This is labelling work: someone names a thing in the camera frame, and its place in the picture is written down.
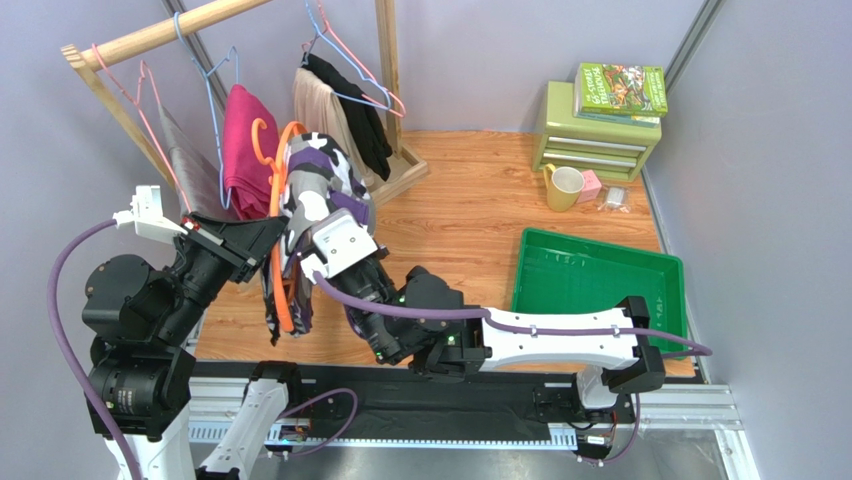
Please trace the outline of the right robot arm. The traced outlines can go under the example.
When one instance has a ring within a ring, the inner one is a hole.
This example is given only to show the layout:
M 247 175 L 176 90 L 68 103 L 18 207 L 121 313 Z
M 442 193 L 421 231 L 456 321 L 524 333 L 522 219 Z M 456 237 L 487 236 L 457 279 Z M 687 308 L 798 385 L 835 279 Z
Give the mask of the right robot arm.
M 596 419 L 620 397 L 658 390 L 660 350 L 641 328 L 647 306 L 629 296 L 587 314 L 521 314 L 466 303 L 461 291 L 422 266 L 396 287 L 374 253 L 319 286 L 343 304 L 377 363 L 402 361 L 430 381 L 455 383 L 482 371 L 531 363 L 582 365 L 571 392 L 576 416 Z

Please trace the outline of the purple camouflage trousers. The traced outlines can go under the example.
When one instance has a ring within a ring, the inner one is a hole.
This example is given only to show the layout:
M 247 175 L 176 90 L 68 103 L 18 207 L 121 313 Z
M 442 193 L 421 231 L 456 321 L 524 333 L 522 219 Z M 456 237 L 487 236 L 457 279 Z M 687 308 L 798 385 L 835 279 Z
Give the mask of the purple camouflage trousers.
M 373 197 L 354 161 L 334 138 L 304 133 L 291 138 L 285 152 L 287 179 L 279 207 L 287 227 L 279 241 L 279 259 L 268 260 L 262 271 L 265 321 L 273 346 L 283 334 L 307 334 L 312 328 L 312 286 L 305 275 L 293 273 L 296 254 L 306 249 L 303 235 L 309 227 L 346 209 L 369 233 L 376 228 Z M 286 327 L 277 312 L 274 282 L 290 279 L 295 280 L 295 298 L 288 302 L 293 325 Z

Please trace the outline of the pink trousers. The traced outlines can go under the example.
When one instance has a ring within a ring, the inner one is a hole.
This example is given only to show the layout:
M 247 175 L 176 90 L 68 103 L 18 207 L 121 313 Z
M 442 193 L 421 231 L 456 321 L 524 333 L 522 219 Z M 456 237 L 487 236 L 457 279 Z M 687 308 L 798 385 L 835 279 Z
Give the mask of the pink trousers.
M 252 125 L 256 119 L 266 124 L 258 134 L 262 156 L 273 157 L 279 143 L 274 116 L 243 85 L 235 84 L 226 102 L 222 154 L 224 186 L 240 220 L 261 219 L 269 213 L 272 171 L 254 151 Z

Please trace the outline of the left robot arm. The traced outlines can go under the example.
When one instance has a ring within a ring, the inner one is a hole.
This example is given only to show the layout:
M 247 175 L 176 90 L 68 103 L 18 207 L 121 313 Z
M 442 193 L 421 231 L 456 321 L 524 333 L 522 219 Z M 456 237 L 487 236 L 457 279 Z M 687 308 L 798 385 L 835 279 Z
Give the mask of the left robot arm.
M 246 479 L 269 431 L 300 392 L 290 362 L 252 370 L 235 419 L 200 464 L 189 442 L 190 380 L 195 357 L 185 341 L 229 282 L 243 282 L 269 258 L 281 219 L 226 222 L 190 214 L 181 223 L 144 222 L 176 251 L 157 269 L 136 255 L 99 265 L 85 287 L 82 319 L 95 334 L 86 376 L 95 431 L 124 479 Z

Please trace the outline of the light blue wire hanger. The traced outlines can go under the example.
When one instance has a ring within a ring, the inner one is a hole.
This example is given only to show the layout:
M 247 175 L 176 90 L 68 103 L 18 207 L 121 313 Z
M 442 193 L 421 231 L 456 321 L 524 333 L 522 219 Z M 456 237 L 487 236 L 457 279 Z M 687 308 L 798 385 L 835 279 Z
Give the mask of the light blue wire hanger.
M 199 75 L 203 79 L 206 95 L 209 104 L 212 129 L 216 145 L 216 154 L 218 160 L 218 196 L 219 202 L 224 209 L 229 209 L 232 206 L 232 189 L 225 185 L 224 180 L 224 142 L 222 127 L 224 125 L 225 109 L 228 94 L 224 91 L 224 86 L 219 76 L 220 68 L 226 63 L 232 63 L 235 74 L 235 82 L 240 80 L 240 57 L 239 51 L 235 45 L 232 45 L 226 55 L 216 63 L 211 60 L 205 66 L 199 57 L 197 51 L 190 45 L 187 35 L 184 35 L 180 26 L 181 12 L 176 11 L 172 14 L 172 22 L 177 35 L 177 40 L 187 51 L 190 61 L 196 67 Z

